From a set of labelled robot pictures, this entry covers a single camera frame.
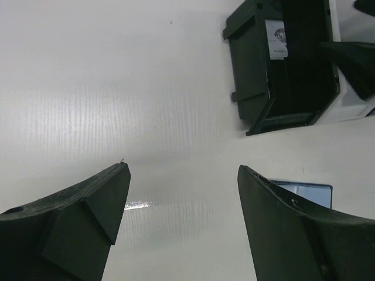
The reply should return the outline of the blue leather card holder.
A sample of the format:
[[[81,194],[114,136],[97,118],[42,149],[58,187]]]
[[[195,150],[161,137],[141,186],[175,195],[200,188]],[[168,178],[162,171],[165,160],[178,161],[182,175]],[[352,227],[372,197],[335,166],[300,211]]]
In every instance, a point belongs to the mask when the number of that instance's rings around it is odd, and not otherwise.
[[[277,179],[271,179],[270,182],[280,186],[279,191],[275,191],[275,193],[284,202],[302,197],[315,204],[332,209],[333,187],[331,185]]]

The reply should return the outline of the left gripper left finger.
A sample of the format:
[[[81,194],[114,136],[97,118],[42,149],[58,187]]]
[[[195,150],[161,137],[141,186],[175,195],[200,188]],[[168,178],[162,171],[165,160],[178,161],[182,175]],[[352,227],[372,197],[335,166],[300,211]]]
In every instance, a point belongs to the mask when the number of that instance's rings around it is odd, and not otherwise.
[[[101,280],[131,174],[116,163],[1,214],[2,280]]]

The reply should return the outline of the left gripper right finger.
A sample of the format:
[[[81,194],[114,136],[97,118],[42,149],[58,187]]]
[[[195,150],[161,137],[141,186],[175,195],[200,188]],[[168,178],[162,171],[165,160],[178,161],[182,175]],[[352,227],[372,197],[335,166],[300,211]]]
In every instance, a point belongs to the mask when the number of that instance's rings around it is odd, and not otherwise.
[[[373,280],[374,221],[309,201],[247,166],[238,191],[258,280]]]

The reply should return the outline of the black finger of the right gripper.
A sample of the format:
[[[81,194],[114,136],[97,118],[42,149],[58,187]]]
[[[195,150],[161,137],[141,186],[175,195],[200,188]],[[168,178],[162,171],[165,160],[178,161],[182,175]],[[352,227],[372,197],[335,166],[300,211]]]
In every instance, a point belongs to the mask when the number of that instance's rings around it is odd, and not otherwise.
[[[358,97],[374,97],[374,44],[367,42],[322,42],[321,53],[337,65]]]

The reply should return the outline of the black white card tray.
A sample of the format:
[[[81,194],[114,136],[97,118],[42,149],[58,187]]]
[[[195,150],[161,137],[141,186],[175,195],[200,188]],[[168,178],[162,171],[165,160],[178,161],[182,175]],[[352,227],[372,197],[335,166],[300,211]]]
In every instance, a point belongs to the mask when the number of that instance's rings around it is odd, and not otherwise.
[[[351,86],[319,49],[322,42],[341,42],[335,10],[335,1],[245,1],[227,18],[231,99],[249,125],[247,135],[313,125]],[[283,60],[270,59],[267,19],[284,22]]]

